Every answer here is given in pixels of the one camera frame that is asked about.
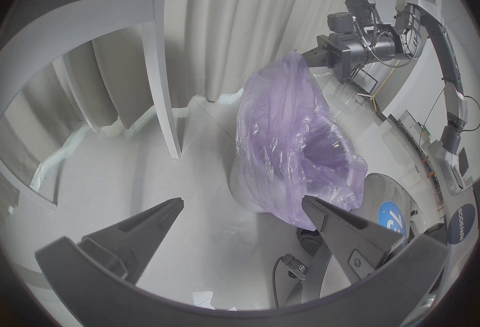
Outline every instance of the trash bag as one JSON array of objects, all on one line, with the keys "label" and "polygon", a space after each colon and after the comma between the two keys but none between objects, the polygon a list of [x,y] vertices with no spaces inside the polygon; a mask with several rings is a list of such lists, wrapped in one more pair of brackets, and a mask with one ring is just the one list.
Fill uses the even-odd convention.
[{"label": "trash bag", "polygon": [[345,210],[360,207],[367,163],[338,128],[303,56],[290,51],[248,79],[237,116],[243,200],[315,230],[305,195]]}]

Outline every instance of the white chair leg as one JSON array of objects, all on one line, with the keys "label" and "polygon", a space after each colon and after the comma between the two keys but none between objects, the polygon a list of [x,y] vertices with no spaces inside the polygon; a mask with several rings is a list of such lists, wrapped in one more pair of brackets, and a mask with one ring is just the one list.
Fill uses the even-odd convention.
[{"label": "white chair leg", "polygon": [[156,115],[165,138],[171,157],[179,159],[180,144],[177,129],[173,120],[170,101],[167,67],[165,64],[165,38],[163,33],[163,16],[165,0],[153,0],[153,22],[141,25],[141,38],[145,53],[148,82],[153,97]]}]

